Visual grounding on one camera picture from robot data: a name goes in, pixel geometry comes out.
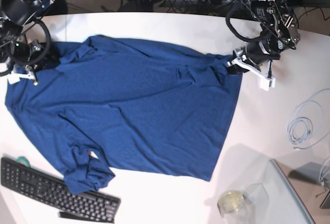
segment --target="blue t-shirt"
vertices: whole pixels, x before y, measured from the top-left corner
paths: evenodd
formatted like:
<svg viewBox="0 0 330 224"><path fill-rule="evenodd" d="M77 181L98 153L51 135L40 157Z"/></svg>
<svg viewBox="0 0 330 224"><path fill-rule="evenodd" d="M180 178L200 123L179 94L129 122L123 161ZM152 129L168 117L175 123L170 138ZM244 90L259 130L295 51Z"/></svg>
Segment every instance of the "blue t-shirt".
<svg viewBox="0 0 330 224"><path fill-rule="evenodd" d="M72 193L107 186L109 167L210 180L241 84L230 57L101 36L54 46L61 64L8 85L6 106Z"/></svg>

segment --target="computer keyboard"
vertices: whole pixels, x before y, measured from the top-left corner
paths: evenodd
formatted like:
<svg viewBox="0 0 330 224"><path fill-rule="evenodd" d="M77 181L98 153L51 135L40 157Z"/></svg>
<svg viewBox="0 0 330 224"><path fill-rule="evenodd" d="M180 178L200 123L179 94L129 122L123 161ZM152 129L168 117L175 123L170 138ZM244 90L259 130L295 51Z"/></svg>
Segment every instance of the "computer keyboard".
<svg viewBox="0 0 330 224"><path fill-rule="evenodd" d="M63 180L6 157L1 159L1 184L84 220L112 223L120 205L120 199L94 191L73 195Z"/></svg>

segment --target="white table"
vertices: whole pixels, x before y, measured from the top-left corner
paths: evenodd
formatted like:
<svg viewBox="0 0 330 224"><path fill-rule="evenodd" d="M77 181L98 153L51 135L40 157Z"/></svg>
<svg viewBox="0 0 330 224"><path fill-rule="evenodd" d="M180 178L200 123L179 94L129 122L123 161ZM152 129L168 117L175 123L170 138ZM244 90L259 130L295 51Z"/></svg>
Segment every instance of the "white table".
<svg viewBox="0 0 330 224"><path fill-rule="evenodd" d="M226 27L225 20L216 17L130 12L63 15L44 20L54 41L82 42L90 35L102 34L171 42L215 54L231 54L243 45ZM251 37L258 35L260 29L249 21L233 20L233 24ZM330 38L303 31L301 35L298 49L285 51L281 61L274 63L275 89L263 91L255 75L244 75L234 118L210 182L113 169L116 177L102 192L122 199L116 224L222 223L218 197L227 189L245 189L258 181L270 157L291 168L323 162L329 154L328 139L310 150L296 151L286 138L287 119L296 105L312 93L330 88ZM41 29L33 29L29 33L32 36L42 40ZM2 103L6 84L0 78ZM318 99L325 113L330 113L329 99L330 93ZM28 141L3 104L0 114L0 154L26 156L33 166L61 177ZM0 191L19 224L82 223L59 219L56 209L6 188L0 187ZM325 218L323 212L314 216L316 223Z"/></svg>

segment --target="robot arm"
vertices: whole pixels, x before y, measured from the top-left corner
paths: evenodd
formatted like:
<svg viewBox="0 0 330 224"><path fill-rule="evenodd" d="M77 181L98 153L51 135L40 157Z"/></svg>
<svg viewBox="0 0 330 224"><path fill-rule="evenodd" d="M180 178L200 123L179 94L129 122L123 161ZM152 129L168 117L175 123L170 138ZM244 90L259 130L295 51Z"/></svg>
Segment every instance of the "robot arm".
<svg viewBox="0 0 330 224"><path fill-rule="evenodd" d="M45 59L51 47L51 36L45 24L37 17L43 16L55 0L2 0L0 14L0 76L10 75L9 82L28 78L38 83L34 71ZM35 22L45 32L43 47L38 40L32 43L20 41L23 26Z"/></svg>
<svg viewBox="0 0 330 224"><path fill-rule="evenodd" d="M231 25L231 16L242 6L249 9L254 19L261 23L259 37L243 37ZM227 63L228 72L237 74L250 71L260 77L262 89L274 87L273 61L279 60L284 50L295 50L300 41L293 10L287 7L286 0L238 0L228 12L226 22L234 35L246 42L244 47L234 50L233 59ZM268 63L268 72L262 73L260 66L265 62Z"/></svg>

